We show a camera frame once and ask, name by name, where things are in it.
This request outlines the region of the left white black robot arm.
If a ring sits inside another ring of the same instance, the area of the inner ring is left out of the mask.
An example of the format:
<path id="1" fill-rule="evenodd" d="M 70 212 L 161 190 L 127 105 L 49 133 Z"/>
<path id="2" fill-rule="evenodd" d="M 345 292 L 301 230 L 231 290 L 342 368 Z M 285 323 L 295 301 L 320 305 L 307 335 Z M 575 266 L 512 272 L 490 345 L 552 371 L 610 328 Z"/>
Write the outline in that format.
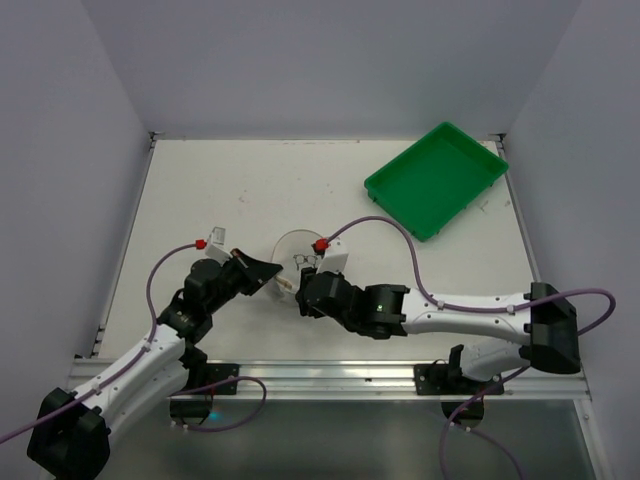
<path id="1" fill-rule="evenodd" d="M 238 249 L 190 268 L 182 288 L 151 328 L 107 369 L 71 391 L 56 388 L 42 401 L 28 457 L 57 479 L 94 479 L 125 429 L 172 395 L 213 395 L 232 376 L 206 383 L 207 356 L 198 342 L 213 315 L 237 295 L 251 296 L 282 270 Z"/>

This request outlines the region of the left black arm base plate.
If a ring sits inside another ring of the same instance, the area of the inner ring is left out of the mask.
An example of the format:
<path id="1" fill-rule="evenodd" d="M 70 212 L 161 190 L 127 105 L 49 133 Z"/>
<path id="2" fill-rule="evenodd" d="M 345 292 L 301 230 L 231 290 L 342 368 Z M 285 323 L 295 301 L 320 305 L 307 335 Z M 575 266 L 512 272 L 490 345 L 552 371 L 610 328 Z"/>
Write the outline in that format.
<path id="1" fill-rule="evenodd" d="M 240 365 L 236 363 L 205 363 L 190 371 L 185 388 L 190 390 L 204 387 L 237 377 L 239 373 Z"/>

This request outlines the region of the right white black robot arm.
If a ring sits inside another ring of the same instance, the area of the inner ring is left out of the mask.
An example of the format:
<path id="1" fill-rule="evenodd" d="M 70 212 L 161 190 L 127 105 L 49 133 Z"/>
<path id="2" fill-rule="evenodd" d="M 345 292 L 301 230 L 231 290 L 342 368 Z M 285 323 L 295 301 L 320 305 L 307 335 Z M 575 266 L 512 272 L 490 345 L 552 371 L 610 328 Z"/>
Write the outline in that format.
<path id="1" fill-rule="evenodd" d="M 378 284 L 360 288 L 340 273 L 306 268 L 295 295 L 301 315 L 328 317 L 345 330 L 375 340 L 393 336 L 452 333 L 482 337 L 453 347 L 447 375 L 489 382 L 505 371 L 531 367 L 572 375 L 581 369 L 575 307 L 551 285 L 497 297 L 428 299 L 416 288 Z"/>

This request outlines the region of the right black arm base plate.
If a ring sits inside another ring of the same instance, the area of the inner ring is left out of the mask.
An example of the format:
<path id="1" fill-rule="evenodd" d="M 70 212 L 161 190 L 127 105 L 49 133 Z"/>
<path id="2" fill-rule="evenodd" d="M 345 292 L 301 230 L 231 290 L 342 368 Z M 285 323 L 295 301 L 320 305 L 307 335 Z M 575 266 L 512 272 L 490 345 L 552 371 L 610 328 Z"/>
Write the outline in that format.
<path id="1" fill-rule="evenodd" d="M 413 381 L 418 396 L 443 395 L 448 392 L 448 363 L 438 359 L 413 366 Z"/>

